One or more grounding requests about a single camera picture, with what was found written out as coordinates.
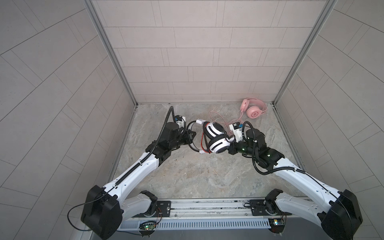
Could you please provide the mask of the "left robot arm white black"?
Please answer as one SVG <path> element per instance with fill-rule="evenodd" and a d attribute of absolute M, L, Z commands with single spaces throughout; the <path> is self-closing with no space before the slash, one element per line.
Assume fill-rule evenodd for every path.
<path fill-rule="evenodd" d="M 196 136 L 192 130 L 179 130 L 177 124 L 164 129 L 142 156 L 123 174 L 103 187 L 95 185 L 86 196 L 81 221 L 102 240 L 117 232 L 123 219 L 157 213 L 158 198 L 149 191 L 128 198 L 131 191 L 152 171 L 157 169 L 172 151 L 191 145 Z"/>

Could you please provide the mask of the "pink headphones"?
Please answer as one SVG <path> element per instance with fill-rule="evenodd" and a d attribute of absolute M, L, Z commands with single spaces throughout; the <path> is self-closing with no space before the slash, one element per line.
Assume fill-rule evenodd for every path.
<path fill-rule="evenodd" d="M 267 105 L 257 98 L 246 98 L 243 100 L 240 110 L 246 113 L 248 118 L 256 119 L 267 112 Z"/>

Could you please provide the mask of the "white black headphones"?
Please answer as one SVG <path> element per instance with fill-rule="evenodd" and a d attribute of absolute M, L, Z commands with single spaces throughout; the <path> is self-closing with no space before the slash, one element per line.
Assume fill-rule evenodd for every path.
<path fill-rule="evenodd" d="M 235 136 L 229 136 L 224 127 L 217 122 L 208 122 L 205 120 L 192 121 L 187 125 L 187 130 L 192 130 L 194 124 L 199 124 L 203 127 L 203 139 L 206 142 L 207 148 L 201 147 L 198 149 L 194 143 L 189 147 L 200 154 L 203 153 L 215 153 L 219 154 L 227 150 L 232 142 L 234 142 Z"/>

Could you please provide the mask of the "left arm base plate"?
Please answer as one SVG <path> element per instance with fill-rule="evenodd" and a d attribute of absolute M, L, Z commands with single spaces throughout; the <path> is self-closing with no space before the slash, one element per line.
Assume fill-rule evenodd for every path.
<path fill-rule="evenodd" d="M 171 201 L 157 201 L 157 205 L 155 207 L 155 211 L 151 214 L 150 212 L 144 214 L 135 215 L 134 218 L 154 218 L 160 217 L 169 217 L 171 211 Z"/>

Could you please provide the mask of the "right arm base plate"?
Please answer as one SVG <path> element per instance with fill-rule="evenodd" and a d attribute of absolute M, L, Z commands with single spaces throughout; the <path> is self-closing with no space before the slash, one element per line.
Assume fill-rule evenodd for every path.
<path fill-rule="evenodd" d="M 253 216 L 291 216 L 291 213 L 282 212 L 274 201 L 249 200 L 243 206 L 251 210 Z"/>

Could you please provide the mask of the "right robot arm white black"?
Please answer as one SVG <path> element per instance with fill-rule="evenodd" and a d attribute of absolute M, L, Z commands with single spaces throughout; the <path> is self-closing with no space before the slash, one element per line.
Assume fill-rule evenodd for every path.
<path fill-rule="evenodd" d="M 310 201 L 292 197 L 281 190 L 271 191 L 265 198 L 268 212 L 291 213 L 318 226 L 333 240 L 351 240 L 363 223 L 358 199 L 349 190 L 339 191 L 298 168 L 283 154 L 269 148 L 265 136 L 251 128 L 230 137 L 231 155 L 240 153 L 252 160 L 261 175 L 274 174 L 299 189 Z"/>

